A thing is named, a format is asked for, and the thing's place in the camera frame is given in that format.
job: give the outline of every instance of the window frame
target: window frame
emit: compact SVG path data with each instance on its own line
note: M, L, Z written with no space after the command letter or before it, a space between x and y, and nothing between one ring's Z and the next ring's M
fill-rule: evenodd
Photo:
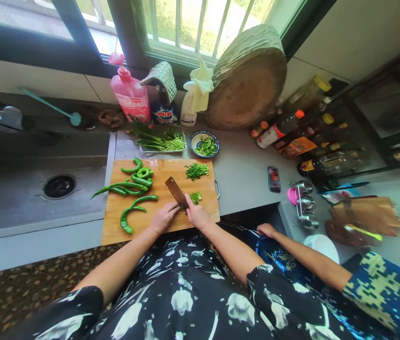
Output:
M198 67L196 61L182 54L167 56L157 51L148 52L142 2L107 1L126 55L125 66L132 76L143 79L153 66L166 60L172 66L177 88L182 90L183 84L190 80L190 72ZM287 62L335 2L308 0L302 6L282 38ZM0 25L0 60L109 79L116 75L118 66L109 64L108 56L99 53L76 0L52 0L52 4L73 40Z
M337 0L308 0L292 19L291 25L282 38L282 46L287 62L294 56L307 37ZM157 63L166 60L173 70L178 89L190 80L190 72L198 68L198 64L181 55L163 55L156 51L148 51L146 25L144 22L141 0L108 0L118 39L126 54L126 63L130 69L148 71Z
M0 60L111 78L117 66L101 55L75 0L52 0L72 41L0 25Z

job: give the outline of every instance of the window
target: window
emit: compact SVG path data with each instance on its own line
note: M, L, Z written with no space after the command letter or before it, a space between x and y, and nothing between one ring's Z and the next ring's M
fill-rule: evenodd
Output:
M0 0L0 25L72 40L50 1Z
M77 0L77 5L99 53L104 55L110 55L112 52L124 54L107 0Z
M214 65L239 33L273 24L283 36L306 0L142 0L150 51Z
M335 0L108 0L126 63L171 63L178 87L198 67L214 67L236 36L259 24L277 28L289 60Z
M335 0L0 0L0 60L111 78L126 55L142 79L162 60L178 88L201 56L213 67L236 36L274 25L289 59Z

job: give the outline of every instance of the black floral dress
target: black floral dress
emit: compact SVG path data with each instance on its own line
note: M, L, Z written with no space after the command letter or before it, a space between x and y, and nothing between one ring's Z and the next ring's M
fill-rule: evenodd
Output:
M2 339L353 339L306 287L269 264L247 275L248 296L206 240L157 242L110 310L85 287L50 303Z

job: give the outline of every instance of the stainless steel sink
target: stainless steel sink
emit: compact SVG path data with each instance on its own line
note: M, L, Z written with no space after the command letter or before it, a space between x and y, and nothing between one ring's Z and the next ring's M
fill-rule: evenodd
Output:
M0 237L103 218L104 195L90 198L105 183L109 139L63 134L44 147L0 132Z

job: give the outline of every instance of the kitchen knife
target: kitchen knife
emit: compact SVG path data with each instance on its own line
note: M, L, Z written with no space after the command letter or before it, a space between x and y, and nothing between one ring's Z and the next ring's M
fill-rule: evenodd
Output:
M173 197L177 201L177 203L180 205L181 209L185 212L186 209L189 208L187 205L186 197L183 194L183 191L180 189L178 184L175 182L174 178L170 176L170 178L165 181L165 185L167 188L170 190L172 193Z

